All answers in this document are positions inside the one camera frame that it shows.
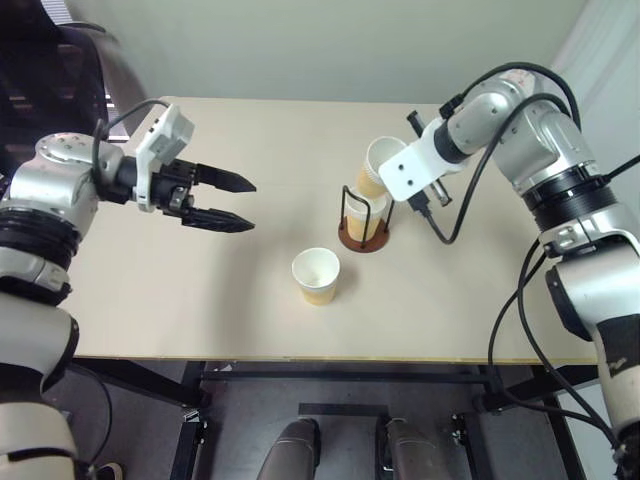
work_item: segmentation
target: paper cup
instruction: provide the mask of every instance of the paper cup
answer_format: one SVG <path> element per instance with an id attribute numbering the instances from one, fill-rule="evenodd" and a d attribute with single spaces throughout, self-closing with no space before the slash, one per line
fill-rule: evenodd
<path id="1" fill-rule="evenodd" d="M 364 164 L 356 181 L 358 190 L 363 195 L 369 198 L 378 198 L 387 192 L 382 178 L 378 175 L 378 169 L 380 165 L 400 153 L 406 146 L 406 143 L 396 137 L 379 137 L 369 144 Z"/>
<path id="2" fill-rule="evenodd" d="M 351 188 L 350 190 L 354 195 L 363 197 L 367 200 L 371 207 L 369 227 L 367 228 L 367 236 L 364 239 L 365 242 L 369 241 L 376 233 L 376 228 L 378 228 L 380 218 L 382 217 L 382 212 L 384 212 L 384 209 L 387 206 L 387 196 L 383 195 L 378 198 L 370 198 L 363 195 L 357 188 Z M 344 211 L 347 217 L 347 232 L 349 233 L 349 236 L 354 240 L 361 242 L 364 235 L 364 227 L 367 222 L 367 206 L 364 203 L 354 200 L 349 195 L 346 195 Z"/>
<path id="3" fill-rule="evenodd" d="M 310 248 L 293 260 L 291 273 L 307 302 L 326 305 L 336 292 L 340 260 L 328 248 Z"/>

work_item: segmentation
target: black chair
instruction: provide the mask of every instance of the black chair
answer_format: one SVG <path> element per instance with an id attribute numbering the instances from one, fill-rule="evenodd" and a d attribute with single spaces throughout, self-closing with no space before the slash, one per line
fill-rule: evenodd
<path id="1" fill-rule="evenodd" d="M 56 26 L 38 0 L 0 1 L 0 174 L 12 176 L 50 133 L 91 135 L 107 121 L 98 52 Z"/>

